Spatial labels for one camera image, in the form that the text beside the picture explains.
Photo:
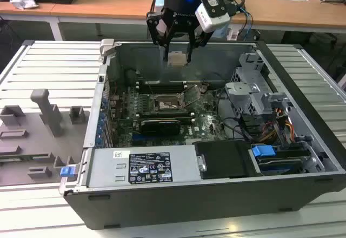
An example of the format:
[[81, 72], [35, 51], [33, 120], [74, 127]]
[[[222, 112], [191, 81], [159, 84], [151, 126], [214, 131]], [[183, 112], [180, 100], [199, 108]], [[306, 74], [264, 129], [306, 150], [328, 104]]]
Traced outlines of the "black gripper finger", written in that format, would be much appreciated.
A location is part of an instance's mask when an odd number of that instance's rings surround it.
[[195, 48], [204, 47], [212, 36], [212, 32], [206, 33], [202, 31], [199, 36], [195, 36], [195, 31], [193, 29], [187, 30], [189, 43], [187, 47], [187, 61], [191, 61], [192, 52]]
[[164, 48], [164, 61], [168, 60], [169, 44], [174, 35], [172, 14], [169, 10], [147, 13], [147, 26], [152, 42]]

